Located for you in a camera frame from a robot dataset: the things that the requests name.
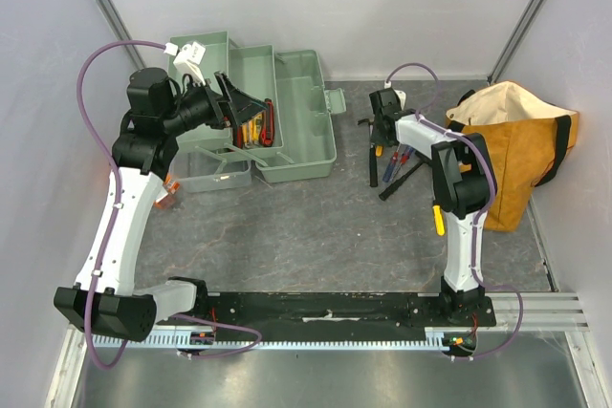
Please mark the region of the yellow black utility knife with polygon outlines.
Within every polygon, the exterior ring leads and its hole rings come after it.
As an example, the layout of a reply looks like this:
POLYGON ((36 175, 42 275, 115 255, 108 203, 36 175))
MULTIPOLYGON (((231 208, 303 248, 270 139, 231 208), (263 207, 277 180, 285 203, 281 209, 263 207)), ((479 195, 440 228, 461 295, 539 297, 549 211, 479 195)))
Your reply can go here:
POLYGON ((241 126, 241 140, 243 148, 252 148, 251 125, 244 123, 241 126))
POLYGON ((255 144, 258 144, 261 137, 261 132, 264 124, 264 115, 258 114, 252 122, 252 140, 255 144))

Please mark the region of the red handle screwdriver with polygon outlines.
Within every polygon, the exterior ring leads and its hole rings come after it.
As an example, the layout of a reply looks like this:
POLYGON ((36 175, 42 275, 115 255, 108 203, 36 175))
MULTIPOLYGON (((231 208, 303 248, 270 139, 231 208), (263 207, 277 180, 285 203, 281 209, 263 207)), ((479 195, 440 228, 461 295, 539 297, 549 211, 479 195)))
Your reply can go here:
POLYGON ((396 165, 398 162, 398 159, 400 157, 400 150, 401 150, 401 145, 398 145, 396 150, 394 151, 393 155, 391 156, 389 163, 387 164, 384 174, 382 176, 382 181, 384 183, 389 183, 393 177, 394 171, 396 169, 396 165))

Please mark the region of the green translucent tool box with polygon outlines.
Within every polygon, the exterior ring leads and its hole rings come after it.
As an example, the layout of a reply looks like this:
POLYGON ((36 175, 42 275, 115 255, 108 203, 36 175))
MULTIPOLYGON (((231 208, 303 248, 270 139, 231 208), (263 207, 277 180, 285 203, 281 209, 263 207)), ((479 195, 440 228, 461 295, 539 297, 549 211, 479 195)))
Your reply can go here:
POLYGON ((314 50, 277 51, 271 45, 240 46, 227 32, 179 35, 181 49, 200 45, 197 58, 207 86, 228 90, 233 107, 253 98, 247 111, 229 106, 218 129, 201 125, 177 138, 169 175, 185 192, 247 186, 258 171, 267 183, 329 176, 337 159, 332 117, 346 110, 340 89, 325 86, 314 50))

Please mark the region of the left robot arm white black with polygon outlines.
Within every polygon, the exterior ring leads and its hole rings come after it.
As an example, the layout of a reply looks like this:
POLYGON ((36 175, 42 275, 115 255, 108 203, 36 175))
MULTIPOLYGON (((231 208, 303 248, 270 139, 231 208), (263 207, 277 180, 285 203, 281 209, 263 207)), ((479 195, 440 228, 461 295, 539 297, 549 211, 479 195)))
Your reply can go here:
POLYGON ((177 82, 160 68, 130 76, 130 108, 112 146, 114 167, 95 240, 74 284, 54 296, 55 308, 80 331, 142 342, 157 322, 176 313, 192 325, 209 317, 204 282, 178 277, 136 291, 134 278, 149 213, 179 150, 177 138, 202 125, 239 127, 267 107, 226 74, 214 77, 218 90, 192 76, 177 82))

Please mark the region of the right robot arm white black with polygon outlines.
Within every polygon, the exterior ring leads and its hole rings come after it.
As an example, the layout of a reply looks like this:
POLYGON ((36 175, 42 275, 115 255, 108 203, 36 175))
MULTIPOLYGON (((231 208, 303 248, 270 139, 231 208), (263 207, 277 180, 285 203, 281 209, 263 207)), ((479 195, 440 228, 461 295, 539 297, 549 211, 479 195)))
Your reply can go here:
POLYGON ((404 111, 392 88, 369 95, 373 111, 371 141, 405 145, 429 165, 436 232, 447 238, 447 264, 440 292, 411 296, 408 314, 421 327, 493 327, 492 300, 482 286, 481 248, 486 207, 496 192, 484 138, 449 131, 404 111))

